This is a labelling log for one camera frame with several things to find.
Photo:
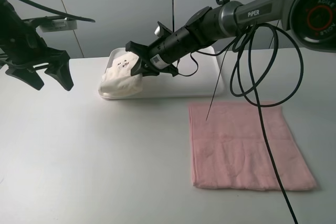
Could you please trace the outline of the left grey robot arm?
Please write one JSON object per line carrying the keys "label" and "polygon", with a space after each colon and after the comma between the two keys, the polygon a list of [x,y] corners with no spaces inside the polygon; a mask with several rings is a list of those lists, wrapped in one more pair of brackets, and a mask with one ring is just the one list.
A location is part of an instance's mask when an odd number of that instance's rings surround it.
{"label": "left grey robot arm", "polygon": [[39,25],[62,18],[57,15],[21,19],[8,0],[1,0],[1,67],[8,66],[8,76],[40,90],[44,82],[37,70],[44,69],[65,90],[72,89],[68,53],[48,47],[36,32]]}

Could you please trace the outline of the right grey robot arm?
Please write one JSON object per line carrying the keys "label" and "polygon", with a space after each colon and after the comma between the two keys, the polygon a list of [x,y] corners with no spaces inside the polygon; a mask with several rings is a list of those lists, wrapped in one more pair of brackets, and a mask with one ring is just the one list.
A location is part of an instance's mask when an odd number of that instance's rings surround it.
{"label": "right grey robot arm", "polygon": [[156,41],[148,46],[129,42],[126,51],[137,55],[131,75],[178,74],[174,63],[218,40],[236,37],[252,25],[279,20],[295,41],[315,51],[335,52],[335,0],[255,0],[248,4],[216,0],[177,31],[159,24]]}

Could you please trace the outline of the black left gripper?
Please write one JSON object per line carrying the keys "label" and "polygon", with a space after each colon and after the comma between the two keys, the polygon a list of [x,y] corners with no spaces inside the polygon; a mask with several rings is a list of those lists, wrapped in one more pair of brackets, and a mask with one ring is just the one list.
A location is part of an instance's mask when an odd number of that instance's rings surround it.
{"label": "black left gripper", "polygon": [[1,67],[7,65],[7,75],[14,77],[36,90],[44,86],[43,80],[34,72],[34,66],[46,64],[45,74],[54,78],[66,91],[73,88],[69,68],[69,55],[65,50],[48,47],[36,33],[1,33]]}

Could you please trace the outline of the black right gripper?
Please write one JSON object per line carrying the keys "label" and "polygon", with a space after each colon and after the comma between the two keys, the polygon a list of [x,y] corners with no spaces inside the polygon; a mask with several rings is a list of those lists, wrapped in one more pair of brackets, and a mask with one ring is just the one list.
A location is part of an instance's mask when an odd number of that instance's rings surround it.
{"label": "black right gripper", "polygon": [[179,71],[173,63],[198,48],[199,42],[185,27],[174,32],[172,41],[155,41],[148,46],[130,41],[125,46],[126,51],[139,57],[131,69],[131,75],[141,74],[143,77],[161,73],[177,76]]}

